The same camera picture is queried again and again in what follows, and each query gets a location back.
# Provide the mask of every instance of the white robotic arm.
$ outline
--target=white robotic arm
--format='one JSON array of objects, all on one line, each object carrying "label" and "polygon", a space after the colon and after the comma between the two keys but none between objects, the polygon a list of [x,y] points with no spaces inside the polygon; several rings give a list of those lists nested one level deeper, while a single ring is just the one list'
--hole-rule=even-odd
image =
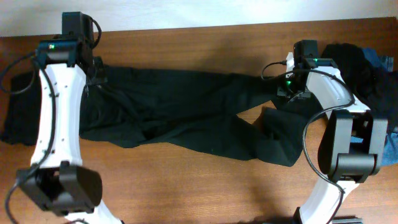
[{"label": "white robotic arm", "polygon": [[[86,85],[86,74],[79,66],[67,67],[66,63],[47,65],[45,69],[55,91],[56,125],[55,139],[52,153],[40,166],[43,168],[57,168],[62,162],[70,166],[82,166],[79,146],[79,120],[81,94]],[[43,158],[45,149],[50,141],[52,102],[43,72],[39,72],[42,87],[42,106],[40,111],[39,136],[32,156],[31,164],[38,163]],[[84,220],[92,224],[120,224],[106,207],[103,200],[94,208],[93,213],[68,213],[67,220]]]},{"label": "white robotic arm", "polygon": [[[286,72],[292,72],[294,68],[315,70],[308,72],[304,91],[312,92],[324,110],[346,105],[354,96],[354,103],[343,108],[344,111],[326,112],[330,121],[318,152],[319,166],[327,174],[324,177],[339,185],[344,194],[319,177],[310,197],[294,215],[295,221],[300,224],[328,223],[338,209],[340,197],[343,197],[343,201],[369,175],[377,174],[380,169],[387,121],[369,115],[369,107],[335,80],[339,79],[344,83],[340,71],[331,59],[317,58],[315,40],[297,42],[294,50],[295,53],[289,53],[286,58]],[[326,72],[334,78],[316,71]],[[292,75],[293,73],[286,74],[285,79],[289,80]],[[362,137],[362,144],[355,146],[351,143],[351,136],[354,135]]]},{"label": "white robotic arm", "polygon": [[101,60],[92,56],[92,48],[99,41],[93,41],[93,22],[97,24],[80,12],[63,13],[62,35],[39,44],[34,61],[40,66],[42,105],[31,159],[32,167],[39,167],[19,170],[17,179],[22,191],[42,210],[70,221],[121,224],[123,221],[114,217],[102,200],[99,173],[82,167],[80,155],[83,89],[87,80],[90,84],[106,80],[100,74]]}]

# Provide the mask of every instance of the black cable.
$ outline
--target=black cable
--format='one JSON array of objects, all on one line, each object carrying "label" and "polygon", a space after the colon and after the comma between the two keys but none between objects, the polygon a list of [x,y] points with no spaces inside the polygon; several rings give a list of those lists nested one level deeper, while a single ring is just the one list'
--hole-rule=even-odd
[{"label": "black cable", "polygon": [[269,80],[269,79],[270,79],[270,78],[268,78],[268,79],[265,79],[265,78],[264,78],[264,71],[265,71],[268,67],[270,67],[271,65],[286,65],[286,63],[287,63],[286,60],[283,60],[283,61],[280,61],[280,62],[272,62],[272,63],[269,63],[268,65],[266,65],[266,66],[262,69],[262,71],[261,71],[261,79],[262,79],[262,80]]},{"label": "black cable", "polygon": [[284,82],[284,85],[285,85],[285,89],[286,89],[291,95],[293,95],[294,92],[290,89],[289,84],[288,84],[287,82]]},{"label": "black cable", "polygon": [[299,97],[303,93],[304,93],[303,91],[296,93],[294,96],[290,97],[287,103],[293,102],[297,97]]},{"label": "black cable", "polygon": [[19,62],[21,62],[21,61],[23,61],[23,60],[25,60],[25,59],[28,59],[28,58],[33,57],[34,55],[35,55],[35,52],[31,52],[31,53],[29,53],[29,54],[27,54],[27,55],[25,55],[25,56],[23,56],[23,57],[21,57],[21,58],[15,60],[15,61],[13,61],[11,64],[9,64],[9,65],[1,72],[1,74],[0,74],[0,90],[2,90],[2,91],[5,92],[5,93],[11,94],[11,95],[17,95],[17,94],[21,94],[21,93],[26,92],[28,89],[30,89],[30,88],[32,87],[33,82],[35,82],[35,78],[36,78],[35,69],[33,69],[33,74],[32,74],[32,78],[30,79],[30,83],[28,84],[27,87],[25,87],[25,88],[22,89],[22,90],[17,90],[17,91],[6,90],[6,89],[3,87],[3,85],[2,85],[2,81],[4,80],[4,77],[6,76],[7,72],[8,72],[13,66],[15,66],[16,64],[18,64]]},{"label": "black cable", "polygon": [[95,21],[93,18],[91,18],[91,19],[93,20],[93,23],[95,24],[95,26],[96,26],[97,29],[98,29],[98,37],[97,37],[97,39],[95,40],[95,42],[94,42],[94,44],[93,44],[93,47],[91,48],[91,49],[94,49],[94,48],[99,44],[99,42],[100,42],[100,40],[101,40],[102,30],[101,30],[100,25],[97,23],[97,21]]},{"label": "black cable", "polygon": [[12,188],[8,191],[7,196],[6,196],[6,200],[4,202],[4,207],[6,209],[6,213],[8,218],[10,219],[10,221],[14,224],[17,224],[17,220],[14,218],[14,216],[12,215],[10,208],[9,208],[9,202],[11,199],[11,195],[12,193],[15,191],[15,189],[17,189],[18,186],[20,186],[21,184],[23,184],[25,181],[27,181],[27,179],[29,177],[31,177],[32,175],[35,174],[35,172],[37,171],[37,169],[43,164],[43,162],[48,158],[48,156],[51,153],[52,150],[52,146],[54,143],[54,138],[55,138],[55,122],[56,122],[56,104],[55,104],[55,92],[53,89],[53,86],[51,84],[51,80],[49,78],[49,76],[47,75],[47,72],[44,70],[44,68],[40,65],[39,61],[37,61],[36,58],[32,58],[32,62],[34,64],[36,64],[36,66],[39,67],[40,71],[42,71],[43,76],[45,77],[47,83],[49,84],[49,89],[50,89],[50,96],[51,97],[51,103],[52,103],[52,122],[51,122],[51,133],[50,133],[50,140],[49,140],[49,146],[47,148],[47,150],[44,153],[43,158],[41,158],[41,160],[37,163],[37,164],[33,164],[30,167],[30,171],[28,172],[28,174],[23,178],[23,179],[17,179],[15,184],[12,186]]},{"label": "black cable", "polygon": [[62,224],[74,224],[74,223],[89,224],[84,219],[80,219],[80,218],[78,218],[78,219],[76,219],[74,221],[70,221],[70,222],[66,222],[66,223],[62,223]]}]

